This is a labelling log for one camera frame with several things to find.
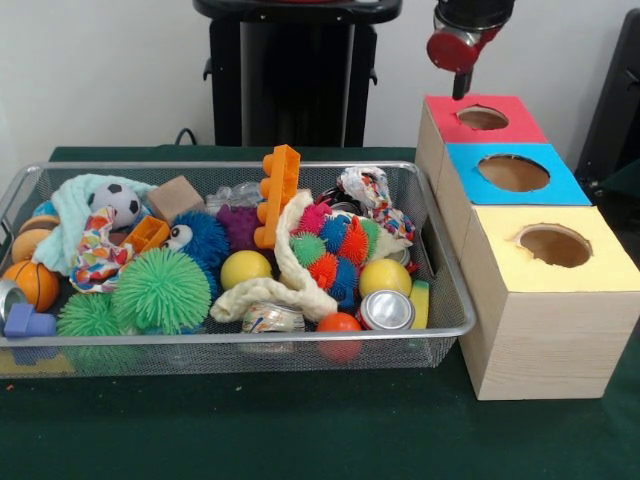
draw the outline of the white wall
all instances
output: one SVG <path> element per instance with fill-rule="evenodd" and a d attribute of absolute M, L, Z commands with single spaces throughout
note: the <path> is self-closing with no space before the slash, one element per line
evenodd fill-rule
<path fill-rule="evenodd" d="M 414 146 L 425 93 L 452 77 L 427 60 L 435 0 L 405 0 L 378 27 L 367 145 Z M 520 95 L 577 161 L 632 0 L 517 0 L 473 90 Z M 188 0 L 0 1 L 0 164 L 44 161 L 56 145 L 156 145 L 190 126 L 213 141 L 208 19 Z"/>

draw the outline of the yellow sponge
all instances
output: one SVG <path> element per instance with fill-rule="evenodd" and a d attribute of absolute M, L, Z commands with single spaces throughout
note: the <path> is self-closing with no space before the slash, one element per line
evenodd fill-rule
<path fill-rule="evenodd" d="M 409 300 L 416 307 L 416 319 L 411 328 L 413 330 L 427 328 L 427 322 L 429 321 L 429 284 L 422 280 L 413 282 Z"/>

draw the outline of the blue square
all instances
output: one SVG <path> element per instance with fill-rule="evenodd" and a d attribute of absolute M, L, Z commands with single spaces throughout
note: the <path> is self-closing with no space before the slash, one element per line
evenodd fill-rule
<path fill-rule="evenodd" d="M 448 144 L 453 165 L 471 203 L 475 205 L 591 205 L 573 173 L 549 144 L 486 143 Z M 500 188 L 485 177 L 482 161 L 500 156 L 523 157 L 542 167 L 549 183 L 531 191 Z"/>

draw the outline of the small basketball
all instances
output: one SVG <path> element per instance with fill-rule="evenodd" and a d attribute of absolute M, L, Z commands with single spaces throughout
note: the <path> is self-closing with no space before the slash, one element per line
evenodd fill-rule
<path fill-rule="evenodd" d="M 58 277 L 41 263 L 18 262 L 9 267 L 2 278 L 16 282 L 38 312 L 44 312 L 53 305 L 60 293 Z"/>

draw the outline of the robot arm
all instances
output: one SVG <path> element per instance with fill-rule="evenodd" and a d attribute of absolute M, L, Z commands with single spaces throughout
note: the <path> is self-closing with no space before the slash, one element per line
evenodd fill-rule
<path fill-rule="evenodd" d="M 427 43 L 429 58 L 438 68 L 455 73 L 453 98 L 460 100 L 471 87 L 473 67 L 484 46 L 511 17 L 515 0 L 438 0 L 434 33 Z"/>

